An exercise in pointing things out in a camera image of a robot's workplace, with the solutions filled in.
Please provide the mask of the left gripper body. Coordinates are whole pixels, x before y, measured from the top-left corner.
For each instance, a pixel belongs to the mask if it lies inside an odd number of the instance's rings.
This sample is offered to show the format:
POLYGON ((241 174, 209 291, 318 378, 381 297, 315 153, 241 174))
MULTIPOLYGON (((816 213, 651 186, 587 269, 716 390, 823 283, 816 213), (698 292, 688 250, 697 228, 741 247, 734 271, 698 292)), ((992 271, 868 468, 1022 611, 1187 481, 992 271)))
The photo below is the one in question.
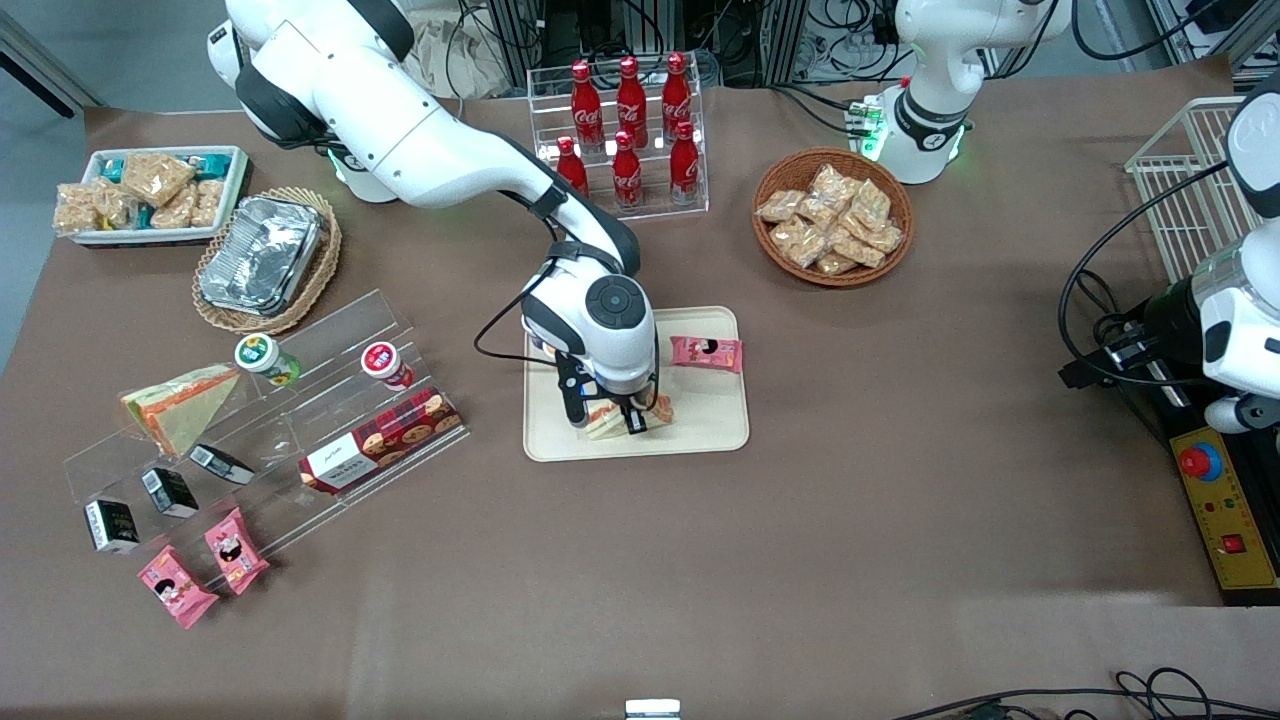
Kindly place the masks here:
POLYGON ((1179 281, 1149 297, 1140 313, 1149 347, 1174 363, 1202 363, 1201 311, 1192 281, 1179 281))

